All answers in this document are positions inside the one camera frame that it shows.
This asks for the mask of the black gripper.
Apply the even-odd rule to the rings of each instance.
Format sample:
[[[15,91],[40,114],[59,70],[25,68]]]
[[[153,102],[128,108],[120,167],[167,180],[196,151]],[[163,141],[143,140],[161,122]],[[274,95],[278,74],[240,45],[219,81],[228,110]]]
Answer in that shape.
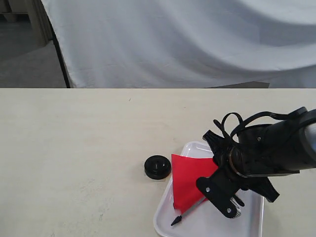
[[[213,152],[213,161],[217,170],[210,177],[199,177],[196,180],[197,189],[227,218],[234,219],[241,215],[240,207],[244,202],[236,195],[239,190],[251,190],[265,197],[268,202],[274,202],[279,193],[267,177],[241,177],[230,165],[231,155],[239,155],[225,138],[207,131],[203,140],[208,143]]]

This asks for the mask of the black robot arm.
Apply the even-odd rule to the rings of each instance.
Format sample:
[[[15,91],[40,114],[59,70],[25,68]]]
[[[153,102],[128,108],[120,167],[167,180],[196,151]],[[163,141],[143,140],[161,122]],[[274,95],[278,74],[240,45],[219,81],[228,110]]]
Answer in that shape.
[[[225,217],[241,214],[239,190],[251,190],[274,202],[279,194],[272,176],[298,174],[316,166],[316,112],[301,107],[288,114],[259,112],[243,119],[228,133],[224,121],[214,120],[221,131],[207,131],[203,139],[213,152],[217,170],[196,180],[197,189]]]

